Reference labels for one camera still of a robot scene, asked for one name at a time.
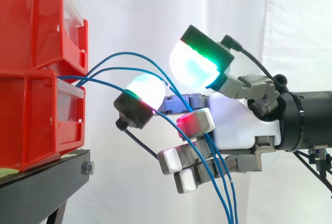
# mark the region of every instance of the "cable connector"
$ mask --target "cable connector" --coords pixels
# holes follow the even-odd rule
[[[242,50],[242,45],[234,38],[230,37],[229,35],[226,35],[220,43],[225,47],[233,49],[238,52]]]

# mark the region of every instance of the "black cable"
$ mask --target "black cable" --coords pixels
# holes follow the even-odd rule
[[[323,184],[325,184],[325,186],[332,192],[332,185],[330,184],[330,182],[327,180],[326,176],[321,175],[321,180],[323,182]]]
[[[273,76],[269,73],[269,71],[263,66],[263,64],[261,64],[252,54],[250,54],[244,48],[242,48],[240,52],[247,56],[250,60],[252,60],[268,78],[273,80],[274,85],[278,91],[282,91],[286,87],[286,85],[280,84],[276,79],[274,79]]]
[[[145,149],[148,153],[150,153],[155,159],[158,160],[157,154],[155,154],[149,147],[143,144],[134,134],[132,134],[128,129],[125,129],[124,132],[126,135],[130,136],[138,145],[140,145],[143,149]]]
[[[287,89],[287,79],[283,75],[276,75],[275,78],[268,72],[268,70],[261,64],[252,54],[250,54],[248,51],[246,51],[242,45],[236,41],[234,38],[230,37],[229,35],[226,35],[223,40],[220,42],[221,44],[225,45],[228,49],[233,49],[237,52],[243,53],[245,56],[247,56],[250,60],[252,60],[259,68],[263,71],[263,73],[273,80],[275,88],[279,92],[286,92]]]
[[[320,181],[322,181],[321,177],[319,176],[319,174],[308,164],[305,162],[305,160],[297,153],[293,153],[300,161],[301,163],[304,164],[305,167],[307,167],[307,169],[314,174],[315,177],[317,177]]]
[[[301,163],[303,163],[303,165],[305,167],[307,167],[307,169],[315,176],[317,177],[331,192],[332,192],[332,186],[329,183],[329,181],[323,177],[321,177],[308,163],[305,162],[305,160],[297,153],[293,153],[299,160]]]
[[[301,155],[301,156],[303,156],[303,157],[306,157],[306,158],[308,158],[308,159],[310,158],[310,156],[309,156],[308,154],[305,154],[304,152],[299,151],[299,150],[295,151],[294,153],[299,154],[299,155]]]

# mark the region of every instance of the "metal bracket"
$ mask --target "metal bracket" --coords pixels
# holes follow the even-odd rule
[[[261,75],[246,75],[235,78],[227,75],[227,80],[219,93],[231,99],[254,100],[251,110],[258,116],[264,116],[278,107],[278,91],[273,80]]]
[[[275,152],[274,137],[261,136],[256,137],[254,147],[251,149],[250,154],[230,155],[225,160],[227,162],[236,161],[237,167],[232,168],[232,172],[251,172],[261,171],[261,157],[262,153]]]

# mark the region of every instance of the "black cylinder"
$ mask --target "black cylinder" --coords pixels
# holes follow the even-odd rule
[[[122,93],[114,101],[114,107],[119,111],[120,118],[129,122],[130,127],[142,129],[153,117],[153,111],[144,103]]]
[[[286,110],[280,121],[277,150],[332,147],[332,92],[282,93]]]

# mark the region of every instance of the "gray joint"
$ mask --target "gray joint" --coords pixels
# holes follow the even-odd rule
[[[203,137],[200,137],[197,139],[193,144],[196,146],[196,148],[200,151],[204,159],[208,159],[210,157],[210,150],[208,145],[205,142],[205,139]],[[180,159],[182,169],[188,168],[192,166],[193,164],[200,161],[200,158],[194,151],[194,149],[188,144],[183,144],[175,147],[178,157]],[[162,173],[164,175],[171,174],[168,168],[168,165],[166,163],[164,150],[158,152],[158,161],[162,170]]]
[[[236,79],[228,75],[219,93],[231,99],[255,100],[251,109],[261,117],[278,107],[279,92],[273,80],[266,76],[247,75]]]
[[[256,137],[256,142],[250,154],[239,154],[228,156],[225,160],[227,162],[235,161],[236,167],[233,167],[232,172],[251,172],[261,171],[261,157],[262,153],[275,152],[274,136]]]
[[[223,174],[226,174],[225,168],[223,167],[223,164],[220,162],[220,160],[218,159],[218,162],[220,163],[222,170],[223,170]],[[212,175],[214,178],[220,178],[221,175],[217,169],[217,166],[215,164],[215,161],[213,159],[210,160],[206,160],[206,163],[209,167],[209,169],[212,172]],[[226,162],[226,166],[228,169],[231,169],[232,167],[236,166],[236,162]],[[191,167],[187,168],[189,170],[191,170],[193,177],[194,177],[194,181],[196,184],[196,188],[198,188],[198,186],[208,183],[211,181],[211,178],[207,172],[207,170],[205,169],[205,166],[203,163],[199,162],[197,164],[192,165]],[[179,194],[183,194],[184,190],[183,190],[183,186],[182,186],[182,182],[180,179],[180,172],[174,173],[174,180],[175,180],[175,185],[176,185],[176,189],[177,192]]]
[[[208,107],[209,97],[201,93],[182,94],[182,97],[193,110]],[[176,95],[166,96],[158,111],[165,115],[185,114],[188,112],[186,106]]]

